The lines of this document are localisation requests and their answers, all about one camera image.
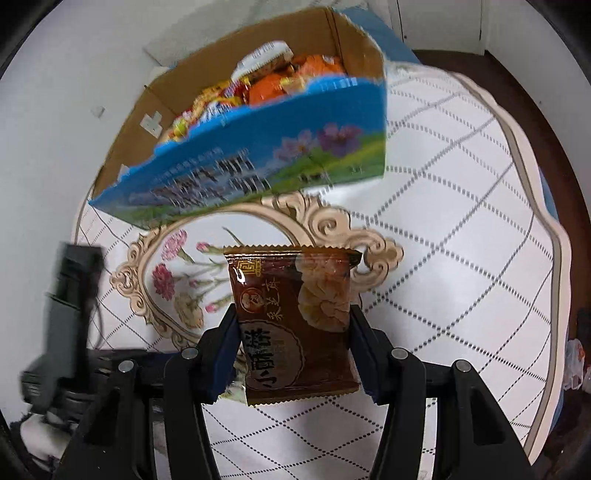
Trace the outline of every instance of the green grass illustration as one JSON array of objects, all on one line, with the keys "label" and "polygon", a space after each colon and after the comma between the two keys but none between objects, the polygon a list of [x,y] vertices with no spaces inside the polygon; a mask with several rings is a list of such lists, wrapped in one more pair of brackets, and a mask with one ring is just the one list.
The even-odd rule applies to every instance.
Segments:
[{"label": "green grass illustration", "polygon": [[[302,175],[309,178],[315,174],[326,172],[332,184],[348,183],[383,175],[386,150],[385,134],[383,132],[369,134],[360,140],[361,147],[343,158],[335,157],[330,152],[325,152],[317,147],[310,152],[310,155],[299,158],[292,165],[286,166],[267,178],[271,190],[251,193],[223,205],[253,202],[270,194],[289,193],[327,183],[325,178],[304,182],[301,179]],[[179,214],[171,205],[127,206],[116,207],[113,215],[140,228],[151,229],[182,218],[205,215],[218,208],[220,206],[196,207],[193,211]]]}]

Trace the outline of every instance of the wooden floor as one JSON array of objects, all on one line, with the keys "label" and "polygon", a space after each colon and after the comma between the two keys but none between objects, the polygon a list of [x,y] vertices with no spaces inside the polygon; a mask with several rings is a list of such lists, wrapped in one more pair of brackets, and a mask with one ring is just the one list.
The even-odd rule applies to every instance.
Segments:
[{"label": "wooden floor", "polygon": [[[478,56],[445,51],[415,51],[415,54],[426,65],[470,77],[488,90],[525,131],[540,169],[550,185],[560,223],[570,238],[573,259],[569,337],[574,338],[577,312],[591,306],[591,223],[579,184],[560,142],[534,101],[489,53]],[[588,358],[591,358],[591,339],[581,340],[587,347]],[[581,390],[566,392],[558,425],[548,438],[538,461],[546,462],[539,478],[591,479],[591,395]]]},{"label": "wooden floor", "polygon": [[560,142],[521,85],[488,52],[484,56],[446,51],[415,51],[426,65],[463,73],[488,90],[525,131],[550,185],[560,223],[573,250],[569,336],[576,333],[577,312],[591,307],[591,223],[581,189]]}]

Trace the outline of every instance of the brown snack package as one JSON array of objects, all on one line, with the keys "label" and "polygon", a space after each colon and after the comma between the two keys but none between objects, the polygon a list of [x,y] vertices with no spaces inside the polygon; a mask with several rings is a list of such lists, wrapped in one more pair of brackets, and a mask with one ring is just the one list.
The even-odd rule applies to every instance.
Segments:
[{"label": "brown snack package", "polygon": [[233,247],[224,250],[248,359],[249,405],[352,393],[348,347],[355,250]]}]

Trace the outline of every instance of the pink flower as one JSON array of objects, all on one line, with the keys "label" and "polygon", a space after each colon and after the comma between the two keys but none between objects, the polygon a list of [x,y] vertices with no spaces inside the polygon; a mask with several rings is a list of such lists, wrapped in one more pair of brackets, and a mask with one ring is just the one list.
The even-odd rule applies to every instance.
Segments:
[{"label": "pink flower", "polygon": [[284,138],[281,148],[273,151],[273,156],[278,160],[290,161],[302,155],[310,155],[310,151],[318,146],[318,141],[312,138],[310,130],[301,131],[297,138]]},{"label": "pink flower", "polygon": [[187,232],[179,230],[168,237],[162,250],[162,260],[172,260],[178,255],[187,241]]},{"label": "pink flower", "polygon": [[200,252],[207,252],[209,250],[209,247],[211,245],[205,243],[205,242],[199,242],[197,245],[195,245],[195,248],[197,250],[199,250]]},{"label": "pink flower", "polygon": [[172,300],[174,296],[174,278],[166,265],[160,263],[152,271],[152,282],[156,293],[162,295],[166,300]]}]

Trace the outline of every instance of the screw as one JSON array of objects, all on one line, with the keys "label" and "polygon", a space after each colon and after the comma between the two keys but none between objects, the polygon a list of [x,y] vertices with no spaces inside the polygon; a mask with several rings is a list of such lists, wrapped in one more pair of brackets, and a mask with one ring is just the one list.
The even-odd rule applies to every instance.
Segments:
[{"label": "screw", "polygon": [[404,360],[405,358],[408,358],[408,352],[404,348],[395,348],[392,350],[392,356],[396,360]]},{"label": "screw", "polygon": [[183,350],[181,352],[181,356],[185,360],[191,360],[191,359],[195,358],[198,353],[199,353],[199,351],[195,347],[190,346],[189,348],[186,348],[185,350]]},{"label": "screw", "polygon": [[458,360],[456,362],[456,368],[460,372],[466,373],[466,372],[469,372],[472,369],[472,366],[466,360]]},{"label": "screw", "polygon": [[127,372],[131,372],[134,368],[134,363],[132,360],[123,360],[120,364],[119,364],[119,371],[121,373],[126,374]]}]

